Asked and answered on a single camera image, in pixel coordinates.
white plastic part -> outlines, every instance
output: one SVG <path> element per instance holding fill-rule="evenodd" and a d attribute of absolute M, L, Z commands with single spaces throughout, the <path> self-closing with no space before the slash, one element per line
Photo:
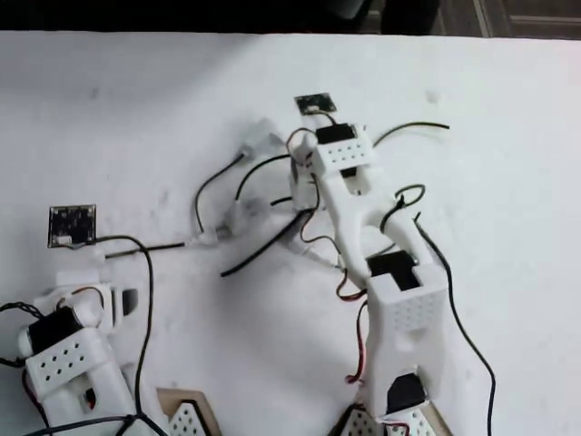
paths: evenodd
<path fill-rule="evenodd" d="M 231 204 L 224 216 L 224 225 L 233 236 L 258 227 L 268 216 L 269 205 L 261 198 L 238 200 Z"/>
<path fill-rule="evenodd" d="M 436 432 L 420 408 L 394 414 L 385 422 L 406 423 L 409 426 L 409 436 L 445 436 L 443 433 Z M 405 436 L 406 434 L 406 429 L 402 425 L 390 425 L 387 428 L 388 436 Z"/>
<path fill-rule="evenodd" d="M 385 423 L 403 422 L 409 426 L 410 436 L 445 436 L 437 433 L 424 416 L 420 408 L 413 411 L 401 412 L 394 415 Z M 405 436 L 406 429 L 402 425 L 385 425 L 376 422 L 365 411 L 354 409 L 351 411 L 340 436 Z"/>
<path fill-rule="evenodd" d="M 171 436 L 206 436 L 195 407 L 183 402 L 170 420 Z"/>
<path fill-rule="evenodd" d="M 30 343 L 28 328 L 24 328 L 18 333 L 18 351 L 23 359 L 33 355 L 33 345 Z"/>
<path fill-rule="evenodd" d="M 104 416 L 135 413 L 133 396 L 113 350 L 94 328 L 85 328 L 26 360 L 26 369 L 38 401 L 52 426 Z M 94 404 L 86 393 L 92 390 Z M 86 427 L 83 435 L 115 434 L 120 422 Z M 125 434 L 152 435 L 142 422 Z"/>
<path fill-rule="evenodd" d="M 85 282 L 83 278 L 95 279 L 94 282 Z M 116 331 L 123 324 L 123 297 L 121 291 L 112 287 L 110 283 L 99 283 L 97 277 L 92 273 L 85 272 L 83 274 L 77 273 L 71 275 L 70 273 L 59 273 L 57 275 L 57 282 L 62 283 L 56 288 L 53 288 L 49 293 L 34 299 L 34 305 L 42 313 L 53 312 L 56 305 L 60 302 L 61 305 L 75 307 L 81 304 L 79 311 L 81 317 L 85 317 L 88 322 L 85 327 L 89 327 L 89 318 L 97 316 L 91 312 L 99 311 L 101 305 L 101 297 L 103 297 L 103 310 L 101 319 L 96 324 L 101 332 L 110 334 Z"/>
<path fill-rule="evenodd" d="M 240 154 L 255 159 L 259 154 L 275 154 L 284 145 L 276 125 L 269 118 L 254 124 L 242 140 Z"/>
<path fill-rule="evenodd" d="M 320 144 L 312 156 L 312 171 L 329 209 L 350 279 L 361 289 L 371 276 L 361 250 L 361 228 L 379 228 L 381 219 L 395 206 L 393 191 L 373 150 L 373 144 L 360 125 L 354 125 L 356 137 L 332 144 Z M 341 170 L 357 167 L 350 185 Z M 433 259 L 407 211 L 398 211 L 389 219 L 386 235 L 419 263 Z"/>
<path fill-rule="evenodd" d="M 56 273 L 55 287 L 81 287 L 86 283 L 98 283 L 99 272 L 95 269 L 64 270 Z"/>
<path fill-rule="evenodd" d="M 205 230 L 202 233 L 198 234 L 198 243 L 208 247 L 214 247 L 218 245 L 218 234 L 216 233 L 216 229 L 213 226 L 207 224 L 204 229 Z"/>
<path fill-rule="evenodd" d="M 307 132 L 302 136 L 302 141 L 299 146 L 292 149 L 292 156 L 297 162 L 306 163 L 309 160 L 309 155 L 317 146 L 317 136 Z"/>
<path fill-rule="evenodd" d="M 289 174 L 290 195 L 292 195 L 292 206 L 295 211 L 304 211 L 315 206 L 317 203 L 317 190 L 312 181 L 310 170 L 292 162 Z"/>
<path fill-rule="evenodd" d="M 79 299 L 73 306 L 73 312 L 83 327 L 97 327 L 103 318 L 103 307 L 88 299 Z"/>
<path fill-rule="evenodd" d="M 400 375 L 415 372 L 428 397 L 438 395 L 444 348 L 441 314 L 448 284 L 406 210 L 394 212 L 383 229 L 401 250 L 416 261 L 419 287 L 401 290 L 391 274 L 371 277 L 361 247 L 364 226 L 379 229 L 396 205 L 389 181 L 360 125 L 354 138 L 320 144 L 312 156 L 336 242 L 350 279 L 368 290 L 369 337 L 361 397 L 369 414 L 378 418 L 387 409 L 387 393 Z M 344 178 L 342 170 L 356 169 Z"/>
<path fill-rule="evenodd" d="M 418 265 L 413 272 L 420 286 L 406 291 L 391 274 L 367 281 L 369 336 L 361 395 L 374 417 L 385 414 L 387 392 L 400 375 L 416 372 L 428 397 L 438 395 L 444 348 L 441 315 L 448 284 L 434 263 Z"/>

circuit board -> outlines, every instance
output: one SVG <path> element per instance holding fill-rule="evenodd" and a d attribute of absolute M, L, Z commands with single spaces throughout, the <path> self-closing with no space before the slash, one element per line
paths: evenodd
<path fill-rule="evenodd" d="M 294 101 L 297 102 L 302 115 L 312 114 L 313 112 L 326 112 L 327 114 L 337 112 L 335 104 L 327 93 L 302 95 L 294 97 Z"/>
<path fill-rule="evenodd" d="M 97 206 L 53 206 L 48 216 L 48 248 L 89 243 L 96 237 Z"/>

perforated white panel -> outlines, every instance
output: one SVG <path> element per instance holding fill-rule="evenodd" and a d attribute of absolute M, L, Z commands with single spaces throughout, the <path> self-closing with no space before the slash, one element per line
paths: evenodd
<path fill-rule="evenodd" d="M 111 346 L 96 329 L 86 328 L 26 360 L 26 369 L 42 401 L 52 390 L 107 361 L 114 361 Z"/>
<path fill-rule="evenodd" d="M 433 292 L 391 303 L 387 317 L 391 328 L 398 332 L 409 332 L 429 326 L 434 316 L 439 315 L 445 296 L 443 292 Z"/>
<path fill-rule="evenodd" d="M 434 431 L 420 410 L 401 413 L 394 421 L 409 426 L 409 436 L 443 436 Z M 386 426 L 388 436 L 405 436 L 404 426 Z M 353 410 L 341 436 L 383 436 L 383 424 L 376 423 L 366 412 Z"/>
<path fill-rule="evenodd" d="M 333 144 L 321 144 L 315 148 L 313 164 L 317 168 L 317 174 L 368 164 L 372 158 L 374 159 L 373 146 L 369 138 L 361 134 L 360 126 L 355 128 L 357 138 Z"/>
<path fill-rule="evenodd" d="M 198 412 L 192 404 L 183 402 L 170 421 L 171 436 L 206 436 Z"/>

wire connector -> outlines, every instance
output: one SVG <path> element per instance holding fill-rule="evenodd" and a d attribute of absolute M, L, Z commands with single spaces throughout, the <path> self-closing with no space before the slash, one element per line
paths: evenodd
<path fill-rule="evenodd" d="M 253 124 L 242 140 L 239 154 L 253 160 L 260 154 L 275 154 L 284 145 L 276 125 L 269 118 L 262 118 Z"/>
<path fill-rule="evenodd" d="M 218 245 L 216 229 L 211 225 L 206 225 L 203 232 L 198 233 L 196 241 L 202 245 L 211 247 Z"/>
<path fill-rule="evenodd" d="M 238 236 L 251 227 L 257 227 L 263 223 L 270 206 L 261 198 L 249 200 L 237 200 L 231 204 L 224 216 L 224 226 L 232 236 Z"/>

black wire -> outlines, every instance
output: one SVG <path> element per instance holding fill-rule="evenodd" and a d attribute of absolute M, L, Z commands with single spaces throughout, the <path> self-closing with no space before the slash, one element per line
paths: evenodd
<path fill-rule="evenodd" d="M 272 201 L 271 206 L 276 206 L 277 204 L 291 202 L 291 201 L 292 201 L 292 197 L 282 197 L 282 198 L 279 198 L 278 200 Z"/>
<path fill-rule="evenodd" d="M 323 115 L 329 119 L 331 124 L 337 125 L 337 121 L 335 120 L 335 118 L 333 118 L 333 116 L 331 114 L 329 114 L 328 112 L 325 112 L 325 111 L 308 111 L 305 115 Z"/>
<path fill-rule="evenodd" d="M 250 256 L 248 256 L 242 262 L 238 263 L 236 266 L 233 266 L 230 270 L 222 272 L 220 276 L 228 277 L 229 275 L 237 273 L 239 270 L 247 266 L 249 263 L 256 260 L 256 258 L 258 258 L 261 254 L 266 252 L 274 243 L 276 243 L 282 236 L 284 236 L 286 232 L 288 232 L 292 227 L 294 227 L 307 213 L 310 213 L 310 209 L 300 211 L 299 213 L 297 213 L 297 215 L 292 219 L 292 221 L 290 221 L 290 223 L 285 225 L 280 232 L 276 233 L 276 235 L 274 235 L 274 237 L 270 239 L 268 242 L 266 242 L 261 248 L 259 248 L 256 252 L 254 252 Z"/>
<path fill-rule="evenodd" d="M 127 420 L 131 420 L 132 418 L 133 418 L 133 415 L 105 416 L 103 418 L 95 418 L 93 420 L 78 421 L 78 422 L 71 422 L 70 424 L 57 425 L 57 426 L 50 427 L 47 429 L 42 429 L 42 430 L 33 431 L 32 433 L 27 433 L 24 436 L 45 436 L 46 434 L 60 433 L 62 431 L 81 429 L 83 427 L 89 427 L 90 425 L 103 424 L 106 422 L 127 421 Z"/>
<path fill-rule="evenodd" d="M 186 243 L 167 243 L 165 245 L 152 245 L 147 247 L 148 252 L 155 252 L 158 250 L 169 250 L 172 248 L 181 248 L 185 247 Z M 133 250 L 126 250 L 124 252 L 117 252 L 117 253 L 109 253 L 105 255 L 105 259 L 116 259 L 118 257 L 130 256 L 132 254 L 142 253 L 140 248 L 136 248 Z"/>
<path fill-rule="evenodd" d="M 412 202 L 404 203 L 404 207 L 413 206 L 415 203 L 419 202 L 422 198 L 424 198 L 424 195 L 426 194 L 426 185 L 422 184 L 422 183 L 415 183 L 415 184 L 410 184 L 408 186 L 404 186 L 401 189 L 398 189 L 396 191 L 396 193 L 394 194 L 394 197 L 398 198 L 400 195 L 402 195 L 403 193 L 405 193 L 406 191 L 409 191 L 411 189 L 419 189 L 419 194 L 416 198 L 414 198 L 414 200 Z"/>
<path fill-rule="evenodd" d="M 218 173 L 214 174 L 212 177 L 210 177 L 208 180 L 206 180 L 204 183 L 202 183 L 202 186 L 200 186 L 200 189 L 196 193 L 195 199 L 193 201 L 193 210 L 195 211 L 195 214 L 196 214 L 196 220 L 198 221 L 198 227 L 200 227 L 200 233 L 203 233 L 202 218 L 200 218 L 200 209 L 199 209 L 199 205 L 200 205 L 200 194 L 202 193 L 203 189 L 206 186 L 208 186 L 211 182 L 213 182 L 218 177 L 220 177 L 222 174 L 224 174 L 228 170 L 230 170 L 235 164 L 237 164 L 243 158 L 244 158 L 244 155 L 243 154 L 241 154 L 240 156 L 236 157 L 236 159 L 234 159 L 232 162 L 228 163 Z"/>
<path fill-rule="evenodd" d="M 18 309 L 19 311 L 26 312 L 37 319 L 44 318 L 44 315 L 40 313 L 38 308 L 32 304 L 28 304 L 27 302 L 7 302 L 0 306 L 0 312 L 10 311 L 12 309 Z"/>
<path fill-rule="evenodd" d="M 149 338 L 152 334 L 152 324 L 153 324 L 153 262 L 152 256 L 149 254 L 147 247 L 145 247 L 145 245 L 143 245 L 139 240 L 126 234 L 104 236 L 95 239 L 94 241 L 90 242 L 90 244 L 95 245 L 97 243 L 106 243 L 108 241 L 119 241 L 119 240 L 131 241 L 140 248 L 140 251 L 143 252 L 143 254 L 145 255 L 145 260 L 147 261 L 147 268 L 149 273 L 149 305 L 147 308 L 147 328 L 145 331 L 145 339 L 143 340 L 143 347 L 139 355 L 139 362 L 137 363 L 137 373 L 135 374 L 135 409 L 137 410 L 137 414 L 141 414 L 143 410 L 142 410 L 140 384 L 142 379 L 143 361 L 145 360 L 145 352 L 147 351 Z"/>
<path fill-rule="evenodd" d="M 46 417 L 46 413 L 44 412 L 44 408 L 43 408 L 42 404 L 40 402 L 38 402 L 38 400 L 34 396 L 34 392 L 32 392 L 32 390 L 28 386 L 28 382 L 26 381 L 27 375 L 28 375 L 27 371 L 23 370 L 21 380 L 22 380 L 22 386 L 23 386 L 23 388 L 25 388 L 26 396 L 28 397 L 30 402 L 34 405 L 34 407 L 38 410 L 38 413 L 40 414 L 40 417 L 43 420 L 45 428 L 50 429 L 50 424 L 48 422 L 48 418 Z"/>
<path fill-rule="evenodd" d="M 286 202 L 291 202 L 292 201 L 292 197 L 283 197 L 283 198 L 279 198 L 278 200 L 274 200 L 271 202 L 271 206 L 276 206 L 277 204 L 280 203 L 286 203 Z M 186 242 L 183 243 L 167 243 L 167 244 L 163 244 L 163 245 L 150 245 L 147 248 L 148 252 L 155 252 L 155 251 L 160 251 L 160 250 L 171 250 L 173 248 L 182 248 L 186 246 Z M 124 256 L 131 256 L 133 254 L 137 254 L 137 253 L 142 253 L 142 249 L 140 248 L 135 248 L 133 250 L 125 250 L 124 252 L 116 252 L 116 253 L 109 253 L 105 255 L 105 259 L 109 260 L 109 259 L 117 259 L 119 257 L 124 257 Z"/>
<path fill-rule="evenodd" d="M 238 186 L 238 191 L 236 191 L 236 196 L 234 197 L 234 200 L 240 199 L 240 195 L 242 193 L 242 188 L 244 187 L 244 185 L 246 184 L 246 182 L 248 181 L 250 176 L 256 170 L 262 168 L 264 165 L 270 164 L 271 162 L 276 162 L 276 161 L 279 161 L 280 159 L 290 159 L 290 158 L 291 158 L 290 154 L 281 154 L 280 156 L 274 156 L 274 157 L 271 157 L 270 159 L 267 159 L 266 161 L 262 161 L 262 162 L 258 163 L 256 166 L 254 166 L 254 168 L 252 168 L 250 171 L 248 171 L 246 173 L 246 175 L 244 176 L 244 178 L 240 182 L 240 185 Z"/>
<path fill-rule="evenodd" d="M 162 428 L 159 425 L 157 425 L 157 423 L 154 420 L 152 420 L 149 416 L 147 416 L 145 413 L 142 414 L 142 416 L 140 416 L 139 419 L 145 422 L 147 425 L 149 425 L 150 429 L 155 431 L 159 436 L 168 436 L 167 433 L 163 431 Z"/>
<path fill-rule="evenodd" d="M 34 316 L 36 319 L 44 318 L 44 315 L 40 313 L 40 311 L 33 306 L 32 304 L 28 304 L 26 302 L 7 302 L 0 306 L 0 312 L 10 311 L 13 309 L 18 309 L 19 311 L 26 312 L 29 315 Z M 0 365 L 8 366 L 10 368 L 24 368 L 25 361 L 23 359 L 6 359 L 4 357 L 0 357 Z"/>
<path fill-rule="evenodd" d="M 406 203 L 406 200 L 404 199 L 403 193 L 405 193 L 406 191 L 409 191 L 411 189 L 420 189 L 419 195 L 412 202 Z M 416 204 L 422 198 L 424 198 L 424 195 L 425 194 L 426 194 L 426 185 L 425 184 L 421 184 L 421 183 L 409 184 L 408 186 L 404 186 L 403 188 L 398 189 L 396 191 L 395 195 L 394 195 L 394 197 L 396 197 L 396 198 L 399 197 L 398 198 L 398 202 L 381 219 L 381 223 L 379 224 L 379 230 L 382 233 L 384 233 L 385 226 L 388 223 L 388 219 L 391 217 L 391 215 L 393 215 L 395 212 L 397 212 L 400 209 L 405 209 L 406 207 L 409 207 L 409 206 L 411 206 L 413 204 Z"/>
<path fill-rule="evenodd" d="M 391 218 L 391 215 L 393 215 L 395 212 L 403 209 L 404 207 L 406 207 L 406 202 L 403 199 L 403 196 L 401 196 L 401 197 L 399 197 L 399 200 L 396 203 L 396 205 L 393 206 L 391 209 L 389 209 L 389 212 L 387 212 L 384 215 L 384 217 L 381 219 L 381 223 L 379 224 L 379 231 L 383 233 L 385 231 L 385 226 L 388 223 L 388 219 Z"/>
<path fill-rule="evenodd" d="M 442 263 L 442 266 L 444 267 L 444 270 L 446 270 L 446 276 L 448 277 L 448 298 L 450 301 L 450 308 L 452 309 L 452 314 L 454 315 L 454 320 L 456 321 L 456 324 L 458 325 L 458 328 L 462 333 L 462 336 L 464 336 L 464 339 L 466 340 L 472 351 L 478 356 L 482 364 L 486 367 L 488 374 L 490 375 L 490 396 L 488 398 L 488 413 L 487 413 L 487 436 L 492 436 L 492 409 L 494 407 L 494 396 L 497 390 L 497 378 L 494 375 L 492 367 L 487 362 L 484 355 L 480 352 L 476 344 L 472 342 L 472 339 L 470 339 L 470 336 L 468 336 L 468 333 L 464 329 L 464 325 L 462 325 L 462 321 L 460 320 L 458 312 L 456 310 L 456 304 L 454 303 L 454 290 L 452 287 L 452 269 L 442 251 L 431 240 L 431 238 L 426 233 L 426 231 L 421 227 L 421 225 L 419 225 L 418 218 L 419 216 L 416 216 L 416 219 L 414 221 L 416 222 L 416 227 L 418 227 L 419 234 L 421 234 L 426 243 L 430 246 L 432 251 L 439 258 L 440 262 Z"/>
<path fill-rule="evenodd" d="M 133 238 L 132 236 L 125 235 L 125 234 L 116 234 L 112 236 L 104 236 L 101 238 L 97 238 L 90 243 L 78 244 L 76 246 L 71 246 L 69 248 L 73 250 L 77 250 L 82 248 L 86 245 L 95 245 L 98 243 L 105 243 L 108 241 L 131 241 L 135 243 L 139 247 L 139 251 L 143 253 L 145 259 L 147 261 L 147 268 L 148 268 L 148 277 L 149 277 L 149 305 L 147 309 L 147 329 L 145 332 L 145 338 L 143 339 L 143 346 L 139 356 L 139 362 L 137 364 L 137 372 L 135 374 L 135 409 L 137 413 L 134 415 L 126 415 L 126 416 L 109 416 L 103 418 L 97 418 L 94 420 L 87 420 L 87 421 L 79 421 L 79 422 L 72 422 L 70 424 L 60 425 L 56 427 L 50 427 L 47 429 L 34 431 L 32 433 L 28 433 L 25 436 L 43 436 L 46 434 L 51 433 L 58 433 L 61 431 L 69 431 L 80 429 L 83 427 L 87 427 L 90 425 L 101 424 L 104 422 L 114 422 L 114 421 L 123 421 L 124 425 L 120 428 L 120 432 L 123 434 L 134 422 L 135 419 L 142 420 L 145 422 L 150 428 L 152 428 L 158 435 L 160 436 L 167 436 L 167 434 L 145 413 L 143 413 L 143 408 L 141 404 L 141 378 L 143 372 L 143 362 L 145 360 L 145 353 L 147 351 L 147 345 L 149 343 L 151 334 L 152 334 L 152 327 L 153 327 L 153 262 L 152 257 L 149 254 L 149 250 L 145 245 L 143 245 L 139 240 Z"/>
<path fill-rule="evenodd" d="M 414 121 L 414 122 L 411 122 L 411 123 L 400 124 L 400 125 L 395 126 L 392 129 L 388 130 L 386 133 L 384 133 L 382 136 L 380 136 L 375 141 L 375 143 L 373 143 L 373 146 L 374 147 L 377 147 L 381 141 L 383 141 L 385 138 L 387 138 L 391 134 L 394 134 L 398 130 L 405 129 L 406 127 L 412 127 L 412 126 L 415 126 L 415 125 L 423 125 L 423 126 L 426 126 L 426 127 L 439 127 L 440 129 L 447 129 L 447 130 L 450 128 L 450 126 L 447 125 L 447 124 L 430 123 L 428 121 Z"/>

